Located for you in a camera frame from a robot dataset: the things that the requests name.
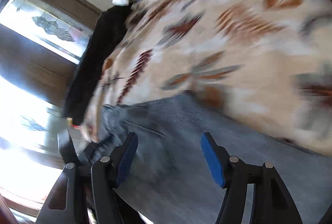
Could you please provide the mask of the grey denim pants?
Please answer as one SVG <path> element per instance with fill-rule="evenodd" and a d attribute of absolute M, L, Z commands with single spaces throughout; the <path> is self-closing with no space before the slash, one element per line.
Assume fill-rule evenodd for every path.
<path fill-rule="evenodd" d="M 246 163 L 272 163 L 304 223 L 318 223 L 331 204 L 331 158 L 205 109 L 188 92 L 132 106 L 103 106 L 97 156 L 112 152 L 130 132 L 137 134 L 138 148 L 116 192 L 154 223 L 215 223 L 225 191 L 203 156 L 205 132 Z"/>

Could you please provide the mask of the leaf pattern blanket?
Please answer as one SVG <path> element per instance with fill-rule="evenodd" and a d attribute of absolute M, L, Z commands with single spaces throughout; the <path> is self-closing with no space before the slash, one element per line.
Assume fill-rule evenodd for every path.
<path fill-rule="evenodd" d="M 105 105 L 192 92 L 272 137 L 331 155 L 331 0 L 141 0 L 81 125 Z"/>

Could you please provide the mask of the black garment on left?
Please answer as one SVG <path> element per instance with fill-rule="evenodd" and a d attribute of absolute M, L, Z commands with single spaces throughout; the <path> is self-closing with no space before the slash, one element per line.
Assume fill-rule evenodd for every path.
<path fill-rule="evenodd" d="M 72 119 L 73 125 L 82 124 L 104 60 L 125 36 L 125 22 L 131 12 L 130 6 L 113 6 L 100 14 L 64 102 L 62 115 Z"/>

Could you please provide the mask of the stained glass window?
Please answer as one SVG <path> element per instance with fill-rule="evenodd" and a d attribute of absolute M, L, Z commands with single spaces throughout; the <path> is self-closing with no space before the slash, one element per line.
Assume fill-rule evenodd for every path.
<path fill-rule="evenodd" d="M 9 0 L 1 25 L 78 65 L 92 30 L 42 0 Z"/>

